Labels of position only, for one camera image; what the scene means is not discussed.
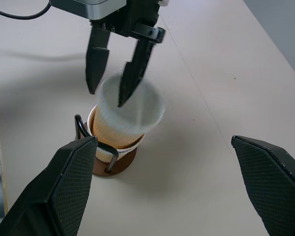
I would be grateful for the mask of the beige table cover sheet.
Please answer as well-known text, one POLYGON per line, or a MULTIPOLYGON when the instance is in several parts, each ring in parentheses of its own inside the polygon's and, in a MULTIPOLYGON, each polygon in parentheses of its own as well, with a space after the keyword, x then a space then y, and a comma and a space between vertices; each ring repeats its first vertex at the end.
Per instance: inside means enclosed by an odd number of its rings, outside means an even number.
MULTIPOLYGON (((147 80, 161 122, 132 164, 94 176, 79 236, 267 236, 244 186, 234 135, 295 159, 295 72, 243 0, 170 0, 147 80)), ((4 205, 75 137, 96 103, 85 82, 90 24, 51 8, 0 16, 0 161, 4 205)))

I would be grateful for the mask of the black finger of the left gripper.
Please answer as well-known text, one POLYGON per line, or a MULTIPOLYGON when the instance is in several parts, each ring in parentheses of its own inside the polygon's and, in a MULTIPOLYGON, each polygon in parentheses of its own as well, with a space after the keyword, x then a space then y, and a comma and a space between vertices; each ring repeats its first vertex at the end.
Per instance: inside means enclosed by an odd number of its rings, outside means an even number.
POLYGON ((137 23, 131 36, 137 39, 132 60, 127 62, 122 74, 118 94, 118 106, 122 107, 142 81, 156 44, 163 42, 166 30, 137 23))
POLYGON ((109 50, 110 32, 101 28, 91 28, 86 53, 86 83, 90 94, 95 91, 105 72, 109 50))

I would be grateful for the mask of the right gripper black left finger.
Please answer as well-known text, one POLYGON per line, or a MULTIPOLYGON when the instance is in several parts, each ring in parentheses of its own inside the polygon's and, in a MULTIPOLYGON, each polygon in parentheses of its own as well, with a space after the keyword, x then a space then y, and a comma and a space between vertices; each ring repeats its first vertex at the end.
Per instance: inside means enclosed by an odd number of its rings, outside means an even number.
POLYGON ((77 236, 89 198, 97 139, 61 147, 0 223, 0 236, 77 236))

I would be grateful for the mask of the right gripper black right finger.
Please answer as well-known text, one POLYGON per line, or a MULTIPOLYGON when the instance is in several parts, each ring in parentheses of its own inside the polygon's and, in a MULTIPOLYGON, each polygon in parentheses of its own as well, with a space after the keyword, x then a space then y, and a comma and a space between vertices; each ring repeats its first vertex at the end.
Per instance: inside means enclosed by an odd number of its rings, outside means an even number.
POLYGON ((233 136, 248 197, 269 236, 295 236, 295 159, 265 141, 233 136))

